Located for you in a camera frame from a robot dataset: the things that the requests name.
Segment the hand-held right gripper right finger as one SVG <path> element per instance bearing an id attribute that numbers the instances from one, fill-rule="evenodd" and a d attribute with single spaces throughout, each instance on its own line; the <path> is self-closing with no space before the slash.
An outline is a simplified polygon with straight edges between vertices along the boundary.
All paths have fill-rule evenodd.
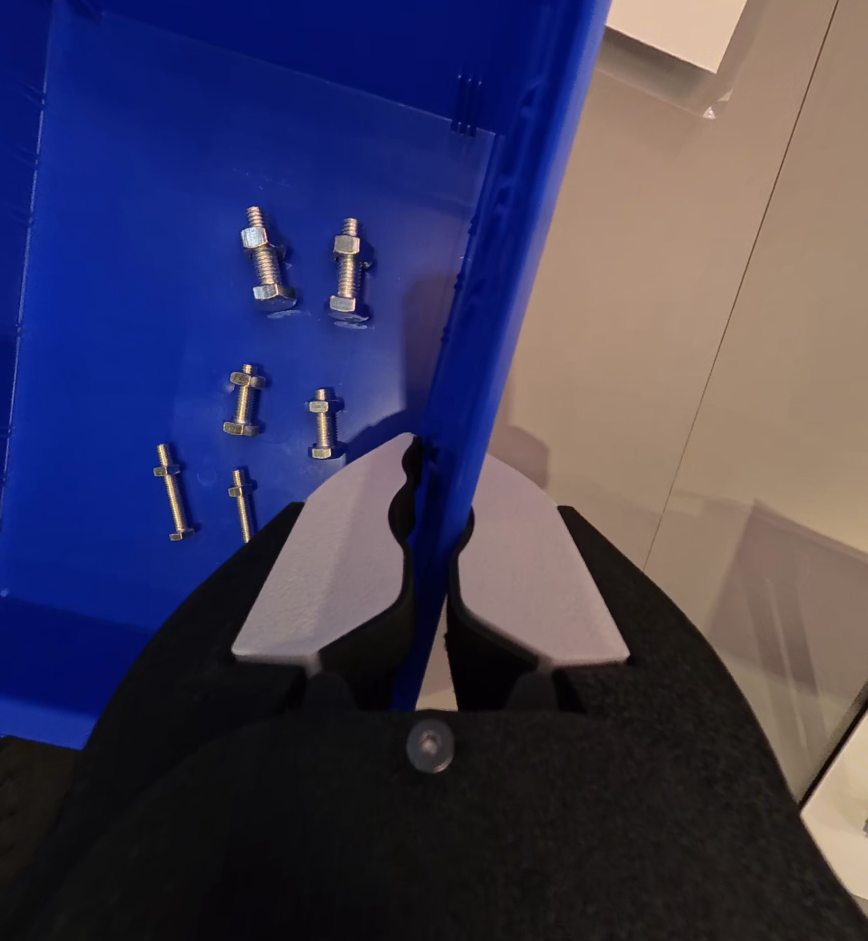
<path id="1" fill-rule="evenodd" d="M 628 662 L 627 643 L 558 507 L 491 454 L 451 560 L 448 614 L 488 653 L 527 670 Z"/>

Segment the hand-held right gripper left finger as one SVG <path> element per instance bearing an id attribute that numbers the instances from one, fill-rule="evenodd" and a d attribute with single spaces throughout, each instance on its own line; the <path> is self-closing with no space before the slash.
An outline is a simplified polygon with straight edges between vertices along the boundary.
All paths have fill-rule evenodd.
<path id="1" fill-rule="evenodd" d="M 410 565 L 390 511 L 416 442 L 396 436 L 305 501 L 231 646 L 236 660 L 320 672 L 333 644 L 355 641 L 357 629 L 395 604 Z"/>

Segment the thin long bolt with nut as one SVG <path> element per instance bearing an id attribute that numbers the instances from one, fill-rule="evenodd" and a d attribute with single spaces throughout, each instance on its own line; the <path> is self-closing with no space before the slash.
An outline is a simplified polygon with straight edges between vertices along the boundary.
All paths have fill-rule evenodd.
<path id="1" fill-rule="evenodd" d="M 169 540 L 177 543 L 195 533 L 187 502 L 180 484 L 181 467 L 177 462 L 174 449 L 168 442 L 157 445 L 157 465 L 153 467 L 153 476 L 163 483 L 169 503 L 172 531 Z"/>
<path id="2" fill-rule="evenodd" d="M 243 467 L 231 472 L 228 495 L 235 501 L 243 542 L 248 544 L 256 535 L 256 517 L 253 505 L 254 485 Z"/>

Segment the blue plastic bin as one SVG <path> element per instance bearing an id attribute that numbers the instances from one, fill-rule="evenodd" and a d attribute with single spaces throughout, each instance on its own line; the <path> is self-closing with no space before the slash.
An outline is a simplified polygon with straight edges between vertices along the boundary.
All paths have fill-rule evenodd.
<path id="1" fill-rule="evenodd" d="M 307 453 L 330 387 L 354 460 L 424 465 L 420 688 L 608 2 L 0 2 L 0 736 L 79 749 L 134 655 L 240 544 L 343 466 Z M 253 300 L 263 209 L 297 305 Z M 363 325 L 332 247 L 374 252 Z M 233 437 L 230 374 L 268 384 Z M 194 535 L 171 542 L 156 447 Z"/>

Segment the medium bolt with nut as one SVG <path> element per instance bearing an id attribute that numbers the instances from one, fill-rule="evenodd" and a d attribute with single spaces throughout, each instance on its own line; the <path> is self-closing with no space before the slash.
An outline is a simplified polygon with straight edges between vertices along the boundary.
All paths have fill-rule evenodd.
<path id="1" fill-rule="evenodd" d="M 346 445 L 338 438 L 337 416 L 344 402 L 332 388 L 319 388 L 307 403 L 315 421 L 315 440 L 310 445 L 310 458 L 319 461 L 339 459 L 346 454 Z"/>
<path id="2" fill-rule="evenodd" d="M 229 382 L 236 391 L 233 416 L 223 422 L 223 432 L 229 436 L 256 438 L 261 431 L 258 419 L 259 399 L 268 380 L 252 363 L 245 363 L 240 370 L 230 374 Z"/>

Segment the large bolt with nut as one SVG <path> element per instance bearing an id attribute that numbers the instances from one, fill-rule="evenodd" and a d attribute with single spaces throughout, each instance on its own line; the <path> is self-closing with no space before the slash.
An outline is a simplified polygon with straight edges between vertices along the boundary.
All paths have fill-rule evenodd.
<path id="1" fill-rule="evenodd" d="M 241 229 L 240 239 L 255 270 L 256 282 L 252 287 L 255 303 L 271 312 L 292 310 L 298 299 L 296 291 L 285 281 L 284 246 L 272 239 L 261 207 L 247 207 L 246 223 Z"/>
<path id="2" fill-rule="evenodd" d="M 373 265 L 374 252 L 357 218 L 344 219 L 340 233 L 334 237 L 332 254 L 336 287 L 327 301 L 327 311 L 339 323 L 363 326 L 371 320 L 363 280 Z"/>

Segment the white slab with clear edge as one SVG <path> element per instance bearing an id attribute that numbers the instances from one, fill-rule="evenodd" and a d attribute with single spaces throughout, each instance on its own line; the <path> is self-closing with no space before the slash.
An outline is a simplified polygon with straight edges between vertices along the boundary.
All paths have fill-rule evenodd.
<path id="1" fill-rule="evenodd" d="M 707 122 L 722 115 L 765 2 L 614 1 L 595 70 Z"/>

